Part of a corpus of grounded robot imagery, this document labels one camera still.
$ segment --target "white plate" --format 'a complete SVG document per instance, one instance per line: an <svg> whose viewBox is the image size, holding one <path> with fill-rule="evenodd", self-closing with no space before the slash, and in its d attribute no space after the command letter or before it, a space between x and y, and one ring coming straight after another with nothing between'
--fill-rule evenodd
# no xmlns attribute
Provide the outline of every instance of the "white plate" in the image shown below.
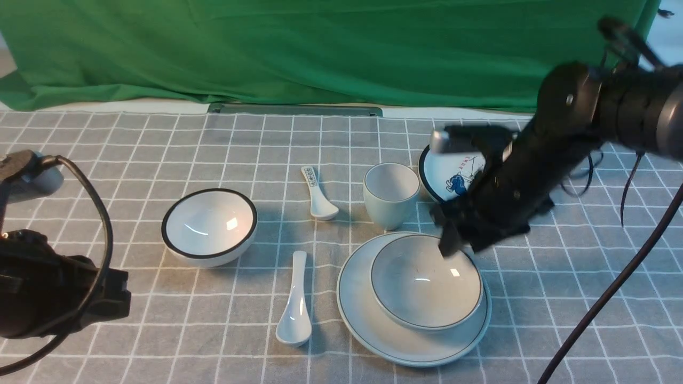
<svg viewBox="0 0 683 384"><path fill-rule="evenodd" d="M482 339L491 319L491 298L484 282L485 300L461 324L420 331L399 325L382 310L372 294L370 268L377 253L391 241L415 234L394 232L369 240L347 259L337 280L337 304L342 320L365 348L403 366L432 367L457 360ZM453 300L457 292L452 292Z"/></svg>
<svg viewBox="0 0 683 384"><path fill-rule="evenodd" d="M427 146L420 156L420 180L432 199L443 203L464 194L485 164L480 152L435 154Z"/></svg>

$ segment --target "ceramic cup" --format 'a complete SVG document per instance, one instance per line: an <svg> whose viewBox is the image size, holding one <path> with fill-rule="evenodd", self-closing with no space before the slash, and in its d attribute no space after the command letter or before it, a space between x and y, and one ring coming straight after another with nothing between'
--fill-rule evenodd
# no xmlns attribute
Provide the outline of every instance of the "ceramic cup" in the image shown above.
<svg viewBox="0 0 683 384"><path fill-rule="evenodd" d="M370 219L384 230L394 230L415 211L420 181L412 169L397 163L370 168L363 179L363 199Z"/></svg>

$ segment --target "green cloth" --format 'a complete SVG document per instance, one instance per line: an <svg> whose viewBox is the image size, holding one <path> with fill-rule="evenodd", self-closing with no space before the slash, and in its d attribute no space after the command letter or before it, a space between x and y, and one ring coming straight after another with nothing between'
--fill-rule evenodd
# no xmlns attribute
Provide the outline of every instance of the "green cloth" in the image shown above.
<svg viewBox="0 0 683 384"><path fill-rule="evenodd" d="M598 19L646 34L658 0L0 1L17 110L141 97L529 110Z"/></svg>

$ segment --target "bowl on plate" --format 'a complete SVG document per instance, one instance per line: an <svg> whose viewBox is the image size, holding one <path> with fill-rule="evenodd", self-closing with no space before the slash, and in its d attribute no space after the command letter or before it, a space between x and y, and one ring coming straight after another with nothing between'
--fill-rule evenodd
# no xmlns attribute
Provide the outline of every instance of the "bowl on plate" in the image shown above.
<svg viewBox="0 0 683 384"><path fill-rule="evenodd" d="M455 327L482 302L484 283L472 260L462 251L442 257L438 242L425 234L397 238L372 262L370 281L377 302L407 327Z"/></svg>
<svg viewBox="0 0 683 384"><path fill-rule="evenodd" d="M249 248L257 219L247 196L231 189L204 189L171 206L161 236L179 259L210 268L235 260Z"/></svg>

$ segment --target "plate rim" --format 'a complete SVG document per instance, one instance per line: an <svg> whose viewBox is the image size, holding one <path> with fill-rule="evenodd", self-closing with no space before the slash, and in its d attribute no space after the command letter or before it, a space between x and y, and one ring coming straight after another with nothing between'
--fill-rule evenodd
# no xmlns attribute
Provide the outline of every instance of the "plate rim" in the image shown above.
<svg viewBox="0 0 683 384"><path fill-rule="evenodd" d="M377 299L377 302L379 302L380 306L381 306L384 310L386 310L388 313L390 313L390 315L391 315L392 317L394 317L395 320L398 320L399 322L404 323L404 324L408 325L409 327L414 327L414 328L416 328L416 329L421 329L421 330L424 330L424 331L442 331L442 330L444 330L444 329L448 329L448 328L452 328L452 327L457 327L459 324L462 324L462 323L465 322L468 318L470 318L472 315L474 315L474 312L476 312L476 310L478 310L478 309L479 309L479 306L482 304L482 301L483 301L482 299L483 299L483 295L484 295L484 276L482 276L482 273L481 273L481 271L479 271L479 269L477 268L476 264L474 263L474 260L472 260L472 258L470 257L470 255L468 255L467 252L465 252L465 251L461 251L462 254L465 255L465 257L467 258L467 260L469 260L470 263L472 263L472 265L475 267L475 269L476 269L477 272L479 273L479 292L477 292L477 297L478 297L477 303L472 307L472 309L467 313L467 315L465 315L465 316L464 316L463 318L461 318L460 320L458 320L458 321L456 321L456 322L454 322L454 323L447 324L447 325L437 325L437 326L433 326L433 327L430 327L430 326L427 326L427 325L418 325L418 324L415 324L415 323L411 323L410 321L407 321L407 320L405 320L405 319L403 319L403 318L400 318L397 314L393 313L393 312L392 312L389 308L387 308L387 306L382 302L382 299L380 299L379 295L377 295L377 289L375 288L375 283L374 283L374 280L372 279L372 271L374 271L374 269L375 269L375 263L377 262L377 258L379 257L380 253L382 253L382 251L384 251L391 243L394 243L394 242L399 241L399 240L401 240L401 239L403 239L403 238L412 237L412 236L424 236L424 237L435 238L436 240L439 239L439 237L434 236L434 235L431 235L431 234L407 234L407 235L405 235L405 236L401 236L401 237L399 237L399 238L395 238L395 239L393 239L392 241L388 242L382 249L380 249L380 251L377 253L377 255L375 256L375 258L372 260L372 264L370 265L370 287L372 288L372 292L374 293L374 296L375 296L375 298Z"/></svg>
<svg viewBox="0 0 683 384"><path fill-rule="evenodd" d="M371 241L376 240L377 238L392 235L392 234L402 234L403 236L401 236L401 237L404 237L404 236L409 236L411 234L422 234L422 233L421 232L405 231L405 232L390 232L390 233L386 233L386 234L381 234L380 236L375 236L374 238L371 238L368 241L365 241L363 244L361 244L360 247L356 248L356 250L353 251L353 253L351 253L351 255L348 258L346 258L346 261L341 266L341 270L339 271L339 276L337 277L337 292L336 292L335 296L337 299L337 309L339 310L339 315L341 316L341 320L344 322L346 328L349 330L351 335L353 335L353 337L356 339L356 341L361 343L370 352L374 353L375 355L377 355L379 357L382 357L383 359L391 361L395 364L400 364L402 366L416 367L416 368L428 368L428 367L441 366L444 364L451 363L451 362L461 358L462 356L470 353L484 338L484 335L486 334L486 330L488 329L488 326L489 326L490 321L491 321L491 316L493 313L493 310L491 308L491 305L492 305L491 293L490 293L490 290L488 288L488 284L486 283L486 280L484 279L484 276L482 276L482 284L484 286L484 294L486 295L486 315L484 317L484 323L482 324L482 327L479 328L479 333L477 334L477 337L474 340L472 340L472 342L470 342L470 344L468 344L467 347L458 351L454 355L445 357L443 359L432 360L432 361L410 361L410 360L400 359L398 357L394 357L394 356L391 356L385 352L380 351L375 346L372 346L369 342L365 341L365 339L363 339L356 332L356 330L350 325L348 319L346 318L346 315L344 314L344 309L342 307L342 300L341 300L341 297L339 295L339 292L340 292L339 287L340 287L341 282L342 282L342 275L344 274L344 270L346 269L346 266L348 265L348 261L351 260L353 255L355 255L356 252L358 252L358 250L360 248L362 248L364 245L370 243ZM418 329L409 329L409 330L415 331L415 332L431 332L431 331L420 331Z"/></svg>
<svg viewBox="0 0 683 384"><path fill-rule="evenodd" d="M430 183L427 181L427 176L425 176L425 160L427 159L427 154L429 153L429 144L425 147L425 149L422 150L422 154L420 154L420 160L417 164L417 171L418 174L420 175L420 181L422 182L422 185L425 187L427 192L432 196L432 199L436 200L437 203L443 204L446 202L441 196L434 191Z"/></svg>

